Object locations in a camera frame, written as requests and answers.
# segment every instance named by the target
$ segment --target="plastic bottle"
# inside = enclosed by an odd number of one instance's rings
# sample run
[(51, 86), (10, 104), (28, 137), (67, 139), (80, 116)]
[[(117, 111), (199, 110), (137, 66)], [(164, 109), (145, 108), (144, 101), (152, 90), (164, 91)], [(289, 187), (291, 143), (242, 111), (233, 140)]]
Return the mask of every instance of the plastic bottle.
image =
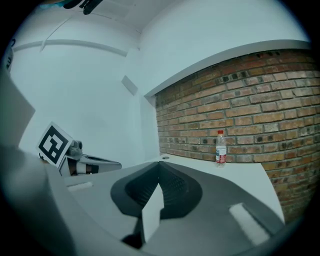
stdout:
[(217, 167), (222, 168), (226, 164), (227, 158), (227, 144), (224, 137), (224, 131), (218, 130), (218, 136), (215, 143), (215, 164)]

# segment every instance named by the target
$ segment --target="white wall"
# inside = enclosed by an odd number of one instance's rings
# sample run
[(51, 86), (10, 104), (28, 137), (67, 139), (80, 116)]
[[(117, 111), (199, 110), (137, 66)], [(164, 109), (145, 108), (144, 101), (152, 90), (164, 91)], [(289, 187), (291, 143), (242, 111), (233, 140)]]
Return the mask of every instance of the white wall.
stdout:
[(177, 0), (142, 32), (141, 86), (144, 94), (153, 95), (223, 60), (304, 48), (301, 41), (308, 38), (276, 0)]
[[(35, 108), (19, 147), (38, 155), (36, 144), (53, 121), (83, 142), (84, 153), (118, 161), (123, 168), (158, 156), (155, 108), (141, 108), (146, 99), (121, 83), (130, 63), (126, 55), (135, 52), (140, 34), (102, 16), (77, 13), (49, 38), (58, 45), (48, 43), (41, 52), (39, 45), (32, 46), (68, 17), (70, 12), (59, 10), (32, 15), (15, 36), (11, 77)], [(84, 46), (66, 45), (70, 40)], [(146, 118), (153, 123), (142, 128)]]

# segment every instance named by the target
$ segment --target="bottle label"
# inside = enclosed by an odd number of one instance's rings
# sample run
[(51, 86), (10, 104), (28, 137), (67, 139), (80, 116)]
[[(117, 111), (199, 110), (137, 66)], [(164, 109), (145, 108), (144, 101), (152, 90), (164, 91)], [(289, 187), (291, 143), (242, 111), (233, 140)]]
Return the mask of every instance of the bottle label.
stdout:
[(217, 148), (215, 150), (215, 162), (224, 164), (226, 162), (227, 148)]

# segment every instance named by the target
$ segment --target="white countertop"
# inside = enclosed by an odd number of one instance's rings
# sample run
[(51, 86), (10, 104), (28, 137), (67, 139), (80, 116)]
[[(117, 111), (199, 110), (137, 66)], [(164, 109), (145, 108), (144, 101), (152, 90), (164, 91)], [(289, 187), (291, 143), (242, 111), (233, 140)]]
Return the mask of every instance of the white countertop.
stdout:
[(225, 178), (263, 202), (285, 223), (284, 214), (269, 177), (260, 163), (226, 163), (223, 168), (216, 167), (212, 161), (163, 154), (146, 162), (164, 161), (187, 166), (195, 170)]

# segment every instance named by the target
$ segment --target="brick wall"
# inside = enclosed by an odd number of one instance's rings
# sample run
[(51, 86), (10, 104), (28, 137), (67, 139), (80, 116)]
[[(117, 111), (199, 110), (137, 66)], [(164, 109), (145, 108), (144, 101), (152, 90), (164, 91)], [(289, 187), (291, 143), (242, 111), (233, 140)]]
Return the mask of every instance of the brick wall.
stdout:
[(160, 152), (214, 161), (224, 130), (227, 162), (261, 163), (289, 222), (320, 175), (319, 94), (320, 72), (308, 51), (259, 52), (210, 66), (157, 94)]

